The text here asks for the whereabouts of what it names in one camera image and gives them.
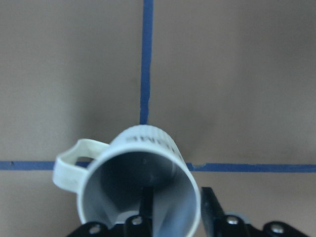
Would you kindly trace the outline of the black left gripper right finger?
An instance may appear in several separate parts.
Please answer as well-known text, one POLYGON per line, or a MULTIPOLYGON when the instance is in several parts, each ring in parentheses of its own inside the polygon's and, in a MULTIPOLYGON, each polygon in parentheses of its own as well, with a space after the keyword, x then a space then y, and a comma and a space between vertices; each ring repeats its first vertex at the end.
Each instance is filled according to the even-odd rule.
POLYGON ((201 189, 201 217, 208 237, 248 237, 245 222, 237 215, 227 214, 210 187, 201 189))

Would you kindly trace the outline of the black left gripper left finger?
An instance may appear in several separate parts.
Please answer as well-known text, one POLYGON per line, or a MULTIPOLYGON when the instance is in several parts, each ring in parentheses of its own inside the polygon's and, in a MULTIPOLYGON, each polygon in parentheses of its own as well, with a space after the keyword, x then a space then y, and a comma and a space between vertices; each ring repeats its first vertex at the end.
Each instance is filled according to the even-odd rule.
POLYGON ((142 189, 139 213, 129 217, 124 224, 125 237, 153 236, 153 197, 153 187, 142 189))

